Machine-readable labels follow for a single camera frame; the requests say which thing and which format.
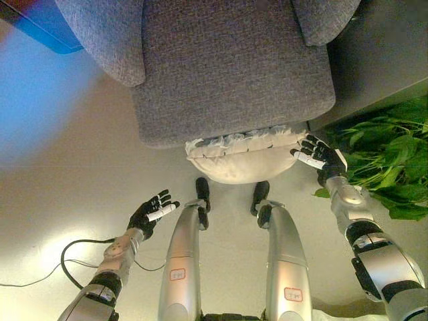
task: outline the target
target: gray chair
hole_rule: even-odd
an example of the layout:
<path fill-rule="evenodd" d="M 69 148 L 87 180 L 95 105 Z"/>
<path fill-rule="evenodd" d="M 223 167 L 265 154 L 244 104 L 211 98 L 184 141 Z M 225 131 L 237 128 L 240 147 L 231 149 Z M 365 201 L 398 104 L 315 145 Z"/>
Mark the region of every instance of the gray chair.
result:
<path fill-rule="evenodd" d="M 326 44 L 360 0 L 56 0 L 85 49 L 130 87 L 145 145 L 296 124 L 335 95 Z"/>

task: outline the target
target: robot forearm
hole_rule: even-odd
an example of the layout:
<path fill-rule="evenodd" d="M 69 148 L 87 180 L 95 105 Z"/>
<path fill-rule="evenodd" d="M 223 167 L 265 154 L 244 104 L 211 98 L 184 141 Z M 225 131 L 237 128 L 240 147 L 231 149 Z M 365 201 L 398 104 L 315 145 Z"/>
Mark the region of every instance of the robot forearm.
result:
<path fill-rule="evenodd" d="M 344 177 L 327 180 L 338 228 L 352 247 L 352 264 L 361 287 L 375 302 L 384 302 L 391 321 L 426 320 L 428 291 L 423 274 L 375 223 L 367 207 L 368 192 L 357 191 Z"/>
<path fill-rule="evenodd" d="M 114 307 L 122 287 L 128 281 L 129 269 L 142 241 L 143 232 L 137 228 L 128 229 L 123 236 L 117 237 L 104 252 L 104 260 L 91 282 L 80 291 L 58 320 L 117 320 Z"/>

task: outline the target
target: white cushion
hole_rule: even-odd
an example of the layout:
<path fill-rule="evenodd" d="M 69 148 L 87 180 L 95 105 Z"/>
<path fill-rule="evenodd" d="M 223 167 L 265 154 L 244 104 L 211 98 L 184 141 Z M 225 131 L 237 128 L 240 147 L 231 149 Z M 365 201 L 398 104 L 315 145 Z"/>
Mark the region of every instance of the white cushion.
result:
<path fill-rule="evenodd" d="M 187 159 L 213 181 L 245 184 L 266 181 L 289 169 L 306 133 L 293 133 L 287 126 L 231 134 L 211 140 L 186 143 Z"/>

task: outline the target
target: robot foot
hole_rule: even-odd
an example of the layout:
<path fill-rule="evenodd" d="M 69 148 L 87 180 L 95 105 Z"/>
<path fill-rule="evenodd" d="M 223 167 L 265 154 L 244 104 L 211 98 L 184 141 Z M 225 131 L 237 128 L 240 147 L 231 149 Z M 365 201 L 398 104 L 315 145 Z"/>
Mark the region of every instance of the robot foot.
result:
<path fill-rule="evenodd" d="M 255 206 L 257 204 L 260 204 L 260 202 L 264 199 L 267 199 L 269 194 L 269 188 L 270 185 L 268 181 L 258 182 L 255 186 L 253 194 L 253 203 L 251 204 L 251 209 L 249 210 L 253 216 L 257 216 L 257 209 L 255 208 Z"/>
<path fill-rule="evenodd" d="M 208 213 L 211 210 L 211 205 L 209 203 L 209 185 L 204 177 L 199 177 L 196 180 L 196 194 L 198 199 L 203 199 L 207 204 L 205 208 Z"/>

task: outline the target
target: white label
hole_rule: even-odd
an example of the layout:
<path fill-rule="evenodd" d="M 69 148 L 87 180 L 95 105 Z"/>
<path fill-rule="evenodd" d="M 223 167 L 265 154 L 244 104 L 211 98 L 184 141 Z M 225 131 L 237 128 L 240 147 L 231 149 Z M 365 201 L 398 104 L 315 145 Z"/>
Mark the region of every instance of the white label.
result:
<path fill-rule="evenodd" d="M 184 278 L 186 278 L 185 269 L 172 270 L 171 273 L 169 274 L 169 279 L 171 281 L 182 280 Z"/>
<path fill-rule="evenodd" d="M 303 301 L 303 295 L 301 289 L 293 289 L 293 288 L 285 288 L 284 294 L 286 296 L 286 300 L 301 302 Z"/>

